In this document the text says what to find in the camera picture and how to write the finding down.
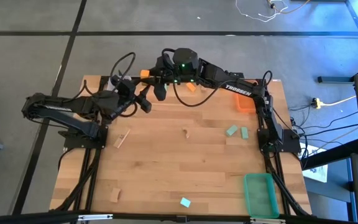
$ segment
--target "green block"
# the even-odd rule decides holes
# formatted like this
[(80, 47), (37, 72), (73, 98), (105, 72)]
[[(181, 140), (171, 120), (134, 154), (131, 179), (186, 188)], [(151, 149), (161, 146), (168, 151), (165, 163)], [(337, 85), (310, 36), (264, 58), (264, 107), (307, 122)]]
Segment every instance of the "green block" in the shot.
[(231, 126), (227, 131), (226, 131), (226, 135), (227, 136), (232, 136), (236, 131), (237, 131), (237, 126), (233, 125)]
[(247, 128), (245, 128), (245, 127), (241, 128), (241, 137), (243, 139), (248, 139), (248, 129)]

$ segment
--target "wooden table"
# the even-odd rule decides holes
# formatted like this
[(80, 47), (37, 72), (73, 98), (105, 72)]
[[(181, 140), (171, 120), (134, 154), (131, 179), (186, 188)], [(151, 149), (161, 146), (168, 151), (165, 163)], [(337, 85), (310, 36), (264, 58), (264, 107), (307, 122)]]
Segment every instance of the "wooden table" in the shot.
[[(84, 76), (91, 91), (97, 91), (100, 76)], [(274, 107), (290, 125), (290, 117), (281, 81), (268, 86)], [(185, 85), (178, 94), (187, 103), (198, 103), (212, 90), (200, 86), (192, 93)], [(243, 178), (249, 173), (264, 173), (265, 164), (258, 150), (256, 114), (239, 113), (230, 91), (218, 90), (205, 104), (189, 108), (175, 98), (169, 86), (165, 101), (157, 101), (150, 89), (149, 114), (141, 110), (130, 118), (118, 118), (109, 127), (94, 190), (93, 212), (248, 215)], [(248, 128), (249, 139), (238, 130), (226, 137), (233, 124)], [(123, 129), (131, 131), (117, 149), (113, 147)], [(187, 139), (182, 128), (189, 131)], [(84, 149), (69, 152), (62, 160), (50, 208), (59, 206), (78, 182)], [(311, 213), (300, 162), (293, 154), (281, 153), (285, 183), (296, 201)], [(117, 203), (110, 201), (113, 188), (121, 189)], [(280, 212), (280, 191), (276, 186)], [(86, 193), (81, 208), (84, 208)], [(185, 197), (189, 208), (180, 205)]]

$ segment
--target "green container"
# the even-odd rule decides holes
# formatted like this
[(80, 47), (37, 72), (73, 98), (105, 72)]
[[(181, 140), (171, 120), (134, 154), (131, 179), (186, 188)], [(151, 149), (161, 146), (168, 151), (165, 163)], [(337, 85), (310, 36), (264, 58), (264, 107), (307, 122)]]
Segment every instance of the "green container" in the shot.
[(271, 174), (245, 175), (244, 191), (249, 216), (253, 218), (277, 218), (280, 215)]

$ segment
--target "metal stand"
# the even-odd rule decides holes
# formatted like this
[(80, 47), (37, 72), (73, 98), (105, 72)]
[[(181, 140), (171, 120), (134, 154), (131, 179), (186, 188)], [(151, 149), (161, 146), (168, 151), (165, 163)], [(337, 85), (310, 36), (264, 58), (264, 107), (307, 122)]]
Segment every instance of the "metal stand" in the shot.
[(325, 152), (320, 152), (313, 156), (302, 159), (301, 163), (304, 164), (302, 169), (308, 170), (311, 168), (329, 164), (330, 162), (346, 159), (350, 157), (352, 153), (358, 154), (358, 139), (335, 147), (333, 149), (327, 150)]
[(354, 82), (354, 76), (352, 77), (318, 77), (319, 83), (342, 83), (352, 84)]

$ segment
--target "wooden block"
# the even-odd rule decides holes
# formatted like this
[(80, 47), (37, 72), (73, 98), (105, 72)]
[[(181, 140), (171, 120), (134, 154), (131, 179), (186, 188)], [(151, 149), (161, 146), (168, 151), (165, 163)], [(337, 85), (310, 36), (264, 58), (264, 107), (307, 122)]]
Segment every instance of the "wooden block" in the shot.
[(196, 91), (196, 87), (192, 83), (186, 83), (186, 86), (190, 91), (192, 92)]
[(141, 70), (140, 71), (140, 78), (148, 78), (150, 76), (150, 71), (149, 70)]
[(185, 133), (186, 138), (189, 138), (189, 137), (190, 137), (189, 130), (187, 130), (186, 128), (182, 128), (182, 131)]
[(201, 92), (202, 92), (202, 93), (205, 93), (205, 92), (206, 92), (206, 88), (205, 88), (205, 87), (201, 86), (200, 88), (201, 88)]
[(121, 189), (113, 188), (112, 192), (110, 194), (110, 202), (118, 202), (119, 193), (121, 192)]
[(125, 138), (128, 136), (129, 131), (131, 131), (129, 128), (124, 132), (124, 134), (120, 134), (120, 136), (118, 137), (118, 139), (116, 140), (116, 142), (114, 143), (114, 147), (116, 147), (117, 149), (119, 149), (119, 147), (121, 146), (121, 144), (124, 142)]

